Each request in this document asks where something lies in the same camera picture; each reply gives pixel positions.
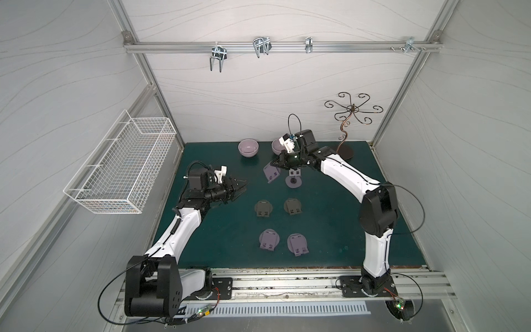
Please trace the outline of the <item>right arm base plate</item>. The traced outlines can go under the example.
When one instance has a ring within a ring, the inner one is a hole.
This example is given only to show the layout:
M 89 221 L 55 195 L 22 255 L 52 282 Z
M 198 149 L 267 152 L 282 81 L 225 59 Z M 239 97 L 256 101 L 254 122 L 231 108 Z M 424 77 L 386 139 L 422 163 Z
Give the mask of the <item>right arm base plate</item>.
M 344 275 L 336 280 L 335 286 L 345 298 L 393 297 L 398 295 L 395 283 L 389 274 L 384 274 L 381 277 Z

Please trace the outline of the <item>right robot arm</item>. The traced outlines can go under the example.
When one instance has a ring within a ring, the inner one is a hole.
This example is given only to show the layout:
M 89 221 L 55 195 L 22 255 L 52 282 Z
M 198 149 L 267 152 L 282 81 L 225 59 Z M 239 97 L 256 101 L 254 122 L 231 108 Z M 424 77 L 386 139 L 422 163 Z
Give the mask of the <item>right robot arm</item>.
M 362 264 L 360 285 L 376 295 L 388 282 L 389 242 L 398 218 L 394 186 L 355 170 L 328 147 L 307 146 L 290 160 L 303 169 L 301 188 L 261 178 L 261 166 L 285 154 L 224 152 L 247 193 L 227 216 L 220 264 L 226 268 L 328 267 Z

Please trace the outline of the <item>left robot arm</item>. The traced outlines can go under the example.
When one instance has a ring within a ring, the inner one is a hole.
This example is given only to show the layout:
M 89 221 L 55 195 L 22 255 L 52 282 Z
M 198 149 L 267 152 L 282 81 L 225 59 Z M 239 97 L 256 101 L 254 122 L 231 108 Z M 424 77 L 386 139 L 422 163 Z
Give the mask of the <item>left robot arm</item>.
M 127 264 L 126 316 L 172 318 L 189 296 L 211 295 L 210 270 L 180 269 L 178 262 L 212 206 L 235 201 L 246 185 L 245 180 L 229 176 L 226 167 L 213 170 L 202 162 L 189 166 L 171 224 L 144 255 L 133 256 Z

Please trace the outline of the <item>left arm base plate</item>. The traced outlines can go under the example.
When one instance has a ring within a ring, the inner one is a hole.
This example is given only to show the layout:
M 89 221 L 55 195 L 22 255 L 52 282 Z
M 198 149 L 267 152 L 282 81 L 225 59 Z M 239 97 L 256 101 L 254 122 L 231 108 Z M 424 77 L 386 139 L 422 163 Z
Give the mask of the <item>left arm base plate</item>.
M 231 300 L 234 280 L 230 277 L 214 277 L 212 283 L 205 290 L 199 290 L 192 293 L 185 299 L 188 301 L 206 301 L 206 300 Z

